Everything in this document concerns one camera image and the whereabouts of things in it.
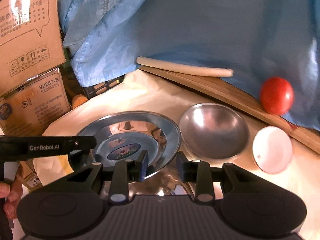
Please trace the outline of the person's left hand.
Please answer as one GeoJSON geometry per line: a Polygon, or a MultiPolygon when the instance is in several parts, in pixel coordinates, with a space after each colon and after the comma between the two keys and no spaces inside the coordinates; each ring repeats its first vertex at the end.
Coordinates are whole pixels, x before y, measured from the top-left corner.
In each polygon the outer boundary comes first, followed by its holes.
{"type": "Polygon", "coordinates": [[[1,182],[1,198],[6,199],[3,210],[8,219],[17,218],[16,209],[23,195],[22,171],[23,168],[20,165],[17,169],[15,180],[11,185],[1,182]]]}

